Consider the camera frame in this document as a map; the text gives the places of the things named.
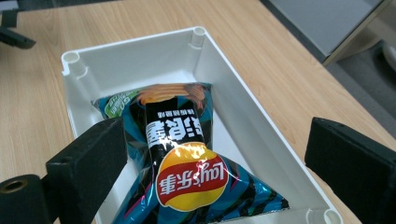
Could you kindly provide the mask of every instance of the blue chip bag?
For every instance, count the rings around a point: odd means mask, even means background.
[[[196,103],[179,101],[146,104],[150,166],[139,173],[113,223],[211,223],[290,208],[242,166],[207,149]]]

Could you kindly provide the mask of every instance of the wooden table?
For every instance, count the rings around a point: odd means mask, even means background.
[[[37,43],[28,50],[0,44],[0,181],[44,176],[45,162],[73,140],[63,52],[196,25],[213,36],[302,160],[314,116],[396,146],[259,0],[130,0],[19,14],[15,31]],[[314,177],[345,223],[359,223]]]

